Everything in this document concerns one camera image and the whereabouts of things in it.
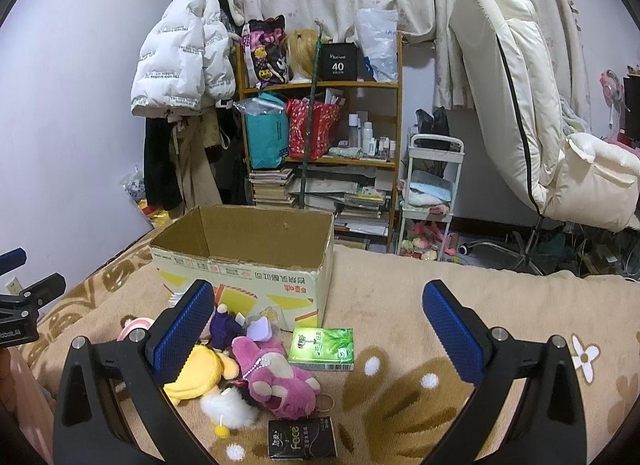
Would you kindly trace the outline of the red gift bag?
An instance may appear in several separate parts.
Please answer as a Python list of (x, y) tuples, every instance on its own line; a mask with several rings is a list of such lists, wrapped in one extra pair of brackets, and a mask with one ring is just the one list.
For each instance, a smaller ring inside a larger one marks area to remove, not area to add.
[(288, 116), (288, 156), (302, 160), (306, 138), (309, 138), (309, 160), (317, 160), (329, 152), (337, 124), (343, 115), (338, 104), (314, 103), (310, 133), (307, 133), (308, 99), (289, 99), (286, 102)]

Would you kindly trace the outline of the wall outlet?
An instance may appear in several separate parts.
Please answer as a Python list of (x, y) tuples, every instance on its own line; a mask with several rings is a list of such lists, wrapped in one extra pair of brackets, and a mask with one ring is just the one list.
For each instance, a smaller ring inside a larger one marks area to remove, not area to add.
[(23, 290), (23, 286), (17, 277), (6, 283), (6, 291), (13, 296), (17, 296)]

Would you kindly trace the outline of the white fluffy duck plush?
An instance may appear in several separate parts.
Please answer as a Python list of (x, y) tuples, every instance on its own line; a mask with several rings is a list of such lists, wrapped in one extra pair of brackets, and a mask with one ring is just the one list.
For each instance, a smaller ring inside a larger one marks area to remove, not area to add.
[(220, 390), (205, 393), (200, 407), (214, 424), (218, 439), (228, 439), (234, 431), (252, 427), (260, 414), (245, 381), (230, 381)]

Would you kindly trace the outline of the green tissue pack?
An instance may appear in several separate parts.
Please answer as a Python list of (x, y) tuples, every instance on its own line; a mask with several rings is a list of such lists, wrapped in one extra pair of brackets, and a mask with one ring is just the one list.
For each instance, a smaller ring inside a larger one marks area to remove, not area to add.
[(308, 371), (350, 372), (355, 367), (354, 332), (296, 327), (288, 362)]

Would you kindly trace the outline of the black pink patterned bag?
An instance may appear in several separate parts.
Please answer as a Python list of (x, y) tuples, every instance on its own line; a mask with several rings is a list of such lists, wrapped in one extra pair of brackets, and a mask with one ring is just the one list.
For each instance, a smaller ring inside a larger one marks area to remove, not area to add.
[(285, 51), (285, 17), (249, 20), (242, 28), (242, 47), (248, 85), (262, 89), (287, 84), (290, 72)]

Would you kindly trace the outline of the cream reclining chair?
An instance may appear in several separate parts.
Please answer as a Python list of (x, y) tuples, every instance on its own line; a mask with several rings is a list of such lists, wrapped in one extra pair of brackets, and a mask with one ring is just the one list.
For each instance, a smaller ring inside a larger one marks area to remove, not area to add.
[(534, 0), (456, 0), (462, 52), (487, 154), (542, 217), (638, 229), (639, 159), (589, 132), (567, 133)]

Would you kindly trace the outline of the wooden shelf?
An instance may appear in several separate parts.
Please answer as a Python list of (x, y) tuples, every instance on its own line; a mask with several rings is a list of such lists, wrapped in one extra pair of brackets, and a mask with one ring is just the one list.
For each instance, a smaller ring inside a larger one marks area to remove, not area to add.
[(312, 162), (309, 162), (308, 155), (305, 154), (301, 160), (287, 157), (283, 162), (286, 165), (298, 166), (303, 164), (302, 176), (306, 177), (309, 165), (315, 166), (355, 166), (355, 167), (373, 167), (377, 170), (392, 172), (392, 189), (390, 190), (390, 211), (388, 212), (388, 221), (386, 228), (386, 251), (393, 250), (394, 228), (396, 226), (396, 206), (398, 205), (398, 191), (396, 188), (399, 176), (400, 165), (400, 134), (401, 134), (401, 118), (402, 118), (402, 76), (399, 76), (396, 82), (377, 82), (374, 80), (339, 80), (339, 81), (317, 81), (317, 82), (301, 82), (300, 84), (273, 84), (258, 89), (248, 83), (248, 75), (246, 63), (244, 60), (244, 49), (240, 43), (235, 50), (236, 62), (236, 82), (238, 83), (239, 99), (250, 98), (251, 96), (260, 95), (262, 92), (274, 92), (276, 95), (282, 96), (284, 99), (303, 98), (318, 94), (326, 89), (343, 90), (346, 99), (345, 110), (343, 112), (342, 121), (340, 122), (340, 131), (345, 132), (345, 120), (349, 113), (355, 113), (357, 110), (366, 110), (368, 112), (368, 121), (372, 122), (375, 136), (389, 136), (397, 142), (397, 148), (394, 156), (362, 156), (358, 159), (334, 157), (326, 154)]

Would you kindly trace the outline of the white plastic bag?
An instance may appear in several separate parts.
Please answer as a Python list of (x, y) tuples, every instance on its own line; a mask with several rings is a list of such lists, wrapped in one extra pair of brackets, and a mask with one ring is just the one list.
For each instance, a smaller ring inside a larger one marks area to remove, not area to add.
[(398, 81), (398, 12), (375, 8), (356, 13), (355, 29), (368, 73), (378, 82)]

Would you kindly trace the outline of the yellow plush toy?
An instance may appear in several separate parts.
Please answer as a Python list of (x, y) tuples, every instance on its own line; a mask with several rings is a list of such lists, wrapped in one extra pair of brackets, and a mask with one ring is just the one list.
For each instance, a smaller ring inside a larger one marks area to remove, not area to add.
[(221, 381), (232, 381), (240, 373), (235, 359), (224, 352), (214, 351), (204, 345), (193, 347), (178, 378), (165, 384), (163, 389), (173, 405), (181, 401), (198, 399), (209, 393), (219, 393)]

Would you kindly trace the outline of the pink roll plush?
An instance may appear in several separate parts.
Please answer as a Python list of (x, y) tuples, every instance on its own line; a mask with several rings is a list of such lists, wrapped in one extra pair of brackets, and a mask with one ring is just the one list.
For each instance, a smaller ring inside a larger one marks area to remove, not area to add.
[(116, 341), (124, 341), (129, 336), (129, 334), (135, 331), (136, 329), (145, 329), (147, 331), (152, 326), (153, 323), (154, 323), (153, 319), (145, 318), (145, 317), (128, 319), (125, 322), (125, 326), (122, 328), (119, 335), (117, 336)]

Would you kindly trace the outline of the white-haired plush doll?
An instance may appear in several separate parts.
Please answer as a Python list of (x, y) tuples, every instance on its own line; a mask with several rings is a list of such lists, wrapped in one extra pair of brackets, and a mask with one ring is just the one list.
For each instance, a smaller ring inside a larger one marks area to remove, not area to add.
[(224, 303), (219, 303), (203, 329), (200, 341), (215, 351), (223, 352), (231, 347), (236, 337), (244, 335), (245, 329), (242, 324), (235, 320), (235, 316)]

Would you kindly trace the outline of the pink bear plush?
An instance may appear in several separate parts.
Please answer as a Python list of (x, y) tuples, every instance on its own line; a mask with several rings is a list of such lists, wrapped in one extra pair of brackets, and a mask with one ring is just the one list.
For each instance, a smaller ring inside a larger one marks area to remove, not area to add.
[(277, 336), (268, 341), (236, 337), (231, 352), (250, 397), (277, 419), (304, 419), (316, 411), (321, 386), (309, 371), (288, 362)]

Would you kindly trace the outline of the beige patterned blanket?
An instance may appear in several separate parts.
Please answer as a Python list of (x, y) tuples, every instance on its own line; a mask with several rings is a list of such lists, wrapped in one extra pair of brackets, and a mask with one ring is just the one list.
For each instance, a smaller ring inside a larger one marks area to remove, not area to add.
[[(70, 292), (38, 324), (38, 341), (23, 347), (41, 385), (58, 397), (74, 338), (116, 341), (128, 319), (154, 321), (175, 307), (152, 259), (151, 242), (132, 259), (112, 263)], [(474, 386), (462, 381), (424, 315), (424, 286), (439, 280), (462, 306), (489, 327), (520, 341), (544, 343), (562, 336), (572, 356), (586, 419), (589, 463), (626, 421), (639, 394), (639, 289), (623, 277), (580, 279), (565, 271), (536, 277), (449, 263), (380, 255), (333, 244), (329, 296), (319, 329), (352, 329), (355, 367), (350, 372), (309, 371), (321, 386), (316, 411), (304, 419), (332, 419), (337, 457), (311, 464), (425, 464)], [(288, 356), (293, 332), (265, 317), (235, 320), (253, 341), (277, 336)], [(525, 381), (513, 381), (480, 456), (499, 448)], [(122, 383), (115, 384), (122, 413), (140, 448), (159, 456)], [(250, 428), (218, 439), (200, 399), (174, 405), (214, 464), (283, 464), (268, 456), (268, 423), (260, 411)]]

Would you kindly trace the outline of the green pole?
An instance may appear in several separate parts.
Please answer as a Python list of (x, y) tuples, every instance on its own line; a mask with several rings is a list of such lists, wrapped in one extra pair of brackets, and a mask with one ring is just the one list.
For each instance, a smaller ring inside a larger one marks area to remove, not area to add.
[(307, 183), (307, 173), (308, 173), (308, 162), (310, 157), (310, 144), (311, 144), (311, 130), (312, 123), (314, 122), (314, 98), (316, 97), (317, 90), (317, 82), (318, 82), (318, 70), (319, 70), (319, 62), (320, 62), (320, 53), (322, 47), (322, 34), (324, 25), (322, 21), (314, 20), (314, 24), (317, 26), (317, 39), (314, 43), (314, 62), (312, 63), (311, 69), (311, 84), (310, 84), (310, 93), (308, 98), (308, 106), (307, 106), (307, 119), (306, 119), (306, 128), (305, 128), (305, 143), (304, 143), (304, 155), (302, 162), (302, 174), (300, 175), (300, 188), (298, 194), (298, 207), (300, 210), (303, 210), (306, 206), (306, 183)]

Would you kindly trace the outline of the black box with 40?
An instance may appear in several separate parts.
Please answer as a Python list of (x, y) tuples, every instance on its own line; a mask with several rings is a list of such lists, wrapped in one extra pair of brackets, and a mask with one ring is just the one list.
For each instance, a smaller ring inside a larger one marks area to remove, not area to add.
[(320, 49), (320, 78), (326, 81), (355, 81), (357, 47), (349, 42), (323, 43)]

